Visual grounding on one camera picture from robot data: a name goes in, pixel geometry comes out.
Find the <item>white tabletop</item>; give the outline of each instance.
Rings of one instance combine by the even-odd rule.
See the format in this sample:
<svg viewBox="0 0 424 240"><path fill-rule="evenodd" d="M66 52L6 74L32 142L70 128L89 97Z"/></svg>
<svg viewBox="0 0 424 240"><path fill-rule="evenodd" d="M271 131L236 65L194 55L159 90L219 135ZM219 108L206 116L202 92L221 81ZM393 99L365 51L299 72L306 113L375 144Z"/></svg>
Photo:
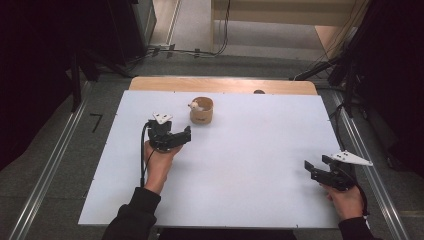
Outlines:
<svg viewBox="0 0 424 240"><path fill-rule="evenodd" d="M209 125L187 104L213 99ZM155 213L164 227L337 228L325 191L304 160L339 151L320 96L126 91L79 224L107 225L140 180L141 131L152 113L173 115L172 132L192 128L175 157Z"/></svg>

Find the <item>gray carpet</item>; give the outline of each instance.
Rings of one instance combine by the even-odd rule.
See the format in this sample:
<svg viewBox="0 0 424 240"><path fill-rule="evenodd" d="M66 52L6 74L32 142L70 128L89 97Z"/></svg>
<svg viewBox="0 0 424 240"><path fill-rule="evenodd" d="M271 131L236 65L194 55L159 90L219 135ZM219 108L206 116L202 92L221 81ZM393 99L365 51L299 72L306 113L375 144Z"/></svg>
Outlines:
<svg viewBox="0 0 424 240"><path fill-rule="evenodd" d="M166 54L147 58L139 62L132 71L138 75L177 75L177 76L235 76L269 79L285 79L294 76L310 65L311 62L266 59L252 57L222 56L214 59L195 59L193 56L174 54L167 59ZM95 83L89 96L76 131L71 139L57 173L41 204L37 216L28 232L27 239L100 239L104 227L78 226L77 222L84 204L84 195L90 187L103 147L105 145L115 112L123 91L128 89L130 79L116 74L104 74ZM319 90L328 112L335 109L331 90ZM67 119L70 116L69 98L56 111L49 122L39 132L28 150L15 162L0 172L0 239L6 239L31 192L38 176L43 170ZM97 117L90 113L102 114L103 118L96 131L93 129ZM374 157L386 187L398 210L424 210L424 180L414 173L395 172L387 167L384 151L367 121L358 117L357 122L364 141ZM341 128L342 139L349 150L353 147L349 137ZM373 196L366 177L359 168L360 183L369 198L369 218L372 231L376 236L392 239ZM423 239L420 226L424 218L403 218L411 239ZM298 239L341 239L338 230L296 230Z"/></svg>

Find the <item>black sweater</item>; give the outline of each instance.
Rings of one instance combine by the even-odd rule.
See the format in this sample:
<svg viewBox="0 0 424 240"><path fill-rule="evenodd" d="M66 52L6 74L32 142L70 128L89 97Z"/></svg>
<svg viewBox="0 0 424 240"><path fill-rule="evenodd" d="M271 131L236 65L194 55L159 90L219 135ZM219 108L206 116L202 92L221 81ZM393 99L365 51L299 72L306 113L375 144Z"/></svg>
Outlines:
<svg viewBox="0 0 424 240"><path fill-rule="evenodd" d="M137 187L130 203L119 208L118 216L106 228L102 239L147 239L156 223L154 213L160 200L156 193ZM361 217L344 220L339 228L344 240L376 239Z"/></svg>

